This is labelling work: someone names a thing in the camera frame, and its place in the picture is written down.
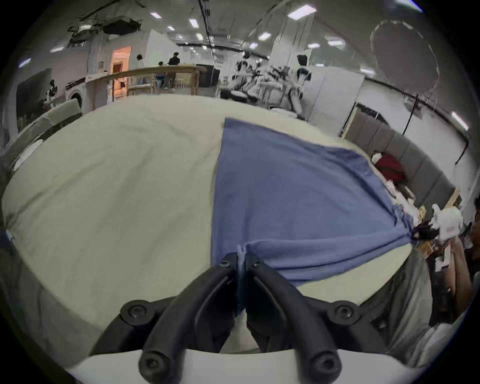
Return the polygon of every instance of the bed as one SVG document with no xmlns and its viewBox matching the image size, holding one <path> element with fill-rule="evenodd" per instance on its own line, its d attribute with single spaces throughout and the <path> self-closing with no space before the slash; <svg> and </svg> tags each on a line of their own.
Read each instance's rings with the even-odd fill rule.
<svg viewBox="0 0 480 384">
<path fill-rule="evenodd" d="M 17 322 L 58 364 L 86 357 L 124 303 L 177 295 L 209 267 L 226 117 L 366 156 L 306 122 L 200 96 L 125 98 L 55 133 L 2 197 L 14 250 L 1 267 Z M 409 244 L 398 247 L 299 290 L 360 304 L 410 252 Z M 227 349 L 246 344 L 239 339 Z"/>
</svg>

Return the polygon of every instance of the ceiling vent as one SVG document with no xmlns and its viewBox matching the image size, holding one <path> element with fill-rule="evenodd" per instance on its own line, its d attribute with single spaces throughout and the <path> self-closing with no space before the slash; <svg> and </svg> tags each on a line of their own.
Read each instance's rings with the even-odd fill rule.
<svg viewBox="0 0 480 384">
<path fill-rule="evenodd" d="M 105 21 L 102 24 L 102 29 L 107 35 L 121 36 L 138 31 L 140 26 L 139 22 L 132 20 L 130 17 L 119 16 Z"/>
</svg>

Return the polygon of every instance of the wrinkled fabric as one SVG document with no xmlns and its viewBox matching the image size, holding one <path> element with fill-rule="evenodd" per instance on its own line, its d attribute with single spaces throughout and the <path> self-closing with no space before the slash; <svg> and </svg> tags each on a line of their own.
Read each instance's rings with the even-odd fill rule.
<svg viewBox="0 0 480 384">
<path fill-rule="evenodd" d="M 218 158 L 212 262 L 253 252 L 293 284 L 325 279 L 410 242 L 367 160 L 226 118 Z"/>
</svg>

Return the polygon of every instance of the red cloth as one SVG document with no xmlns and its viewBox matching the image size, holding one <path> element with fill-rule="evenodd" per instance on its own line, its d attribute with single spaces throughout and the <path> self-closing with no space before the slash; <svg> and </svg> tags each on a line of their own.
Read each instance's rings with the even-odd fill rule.
<svg viewBox="0 0 480 384">
<path fill-rule="evenodd" d="M 402 165 L 392 155 L 382 155 L 382 158 L 375 163 L 375 167 L 395 185 L 407 181 Z"/>
</svg>

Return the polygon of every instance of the person's arm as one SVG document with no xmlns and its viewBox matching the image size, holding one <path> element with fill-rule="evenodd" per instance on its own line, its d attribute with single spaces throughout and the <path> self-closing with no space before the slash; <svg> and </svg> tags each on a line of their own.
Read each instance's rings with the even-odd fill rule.
<svg viewBox="0 0 480 384">
<path fill-rule="evenodd" d="M 455 271 L 454 284 L 452 289 L 455 297 L 455 310 L 457 316 L 464 312 L 470 300 L 473 297 L 472 282 L 470 281 L 470 273 L 468 272 L 467 260 L 463 252 L 463 244 L 458 236 L 450 240 L 451 255 L 453 257 L 453 264 L 450 268 Z"/>
</svg>

